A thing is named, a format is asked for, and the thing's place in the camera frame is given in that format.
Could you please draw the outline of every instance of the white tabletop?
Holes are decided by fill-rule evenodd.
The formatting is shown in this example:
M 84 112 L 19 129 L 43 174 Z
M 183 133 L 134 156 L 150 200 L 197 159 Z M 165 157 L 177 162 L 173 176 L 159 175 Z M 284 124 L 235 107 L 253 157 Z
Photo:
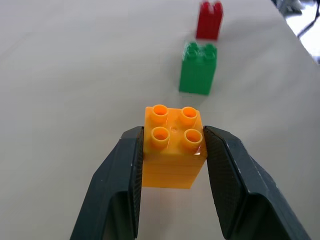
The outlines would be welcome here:
M 320 69 L 270 0 L 222 4 L 201 96 L 178 92 L 197 0 L 0 3 L 1 240 L 68 240 L 94 172 L 155 104 L 241 138 L 320 238 Z M 206 164 L 191 190 L 141 197 L 139 240 L 223 239 Z

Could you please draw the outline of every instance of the green lego duplo brick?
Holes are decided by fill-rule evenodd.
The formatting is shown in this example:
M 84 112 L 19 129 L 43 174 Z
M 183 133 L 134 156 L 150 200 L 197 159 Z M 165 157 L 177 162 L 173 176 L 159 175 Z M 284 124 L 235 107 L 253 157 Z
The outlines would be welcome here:
M 217 66 L 217 48 L 212 44 L 187 44 L 183 51 L 180 92 L 208 95 Z

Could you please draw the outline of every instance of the toy building block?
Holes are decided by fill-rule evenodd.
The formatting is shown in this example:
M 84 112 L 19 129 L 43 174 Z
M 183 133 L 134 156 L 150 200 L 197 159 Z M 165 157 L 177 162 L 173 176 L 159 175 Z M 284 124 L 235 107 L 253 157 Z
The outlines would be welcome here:
M 216 1 L 213 4 L 208 1 L 202 2 L 195 37 L 197 39 L 218 40 L 223 14 L 221 2 Z
M 208 95 L 217 66 L 217 48 L 212 44 L 187 44 L 183 51 L 179 91 Z
M 207 155 L 199 111 L 189 106 L 146 107 L 143 187 L 189 189 Z

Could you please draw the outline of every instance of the black cable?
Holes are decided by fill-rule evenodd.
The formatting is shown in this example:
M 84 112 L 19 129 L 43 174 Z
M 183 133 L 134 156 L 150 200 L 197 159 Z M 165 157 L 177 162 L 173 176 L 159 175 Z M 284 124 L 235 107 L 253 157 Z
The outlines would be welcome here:
M 317 19 L 319 18 L 319 16 L 320 16 L 320 13 L 319 13 L 320 0 L 316 0 L 316 4 L 317 4 L 317 7 L 316 7 L 316 13 L 315 13 L 314 20 L 313 20 L 312 22 L 310 22 L 310 23 L 297 35 L 298 38 L 300 38 L 302 35 L 304 35 L 304 34 L 315 24 L 315 22 L 316 22 Z

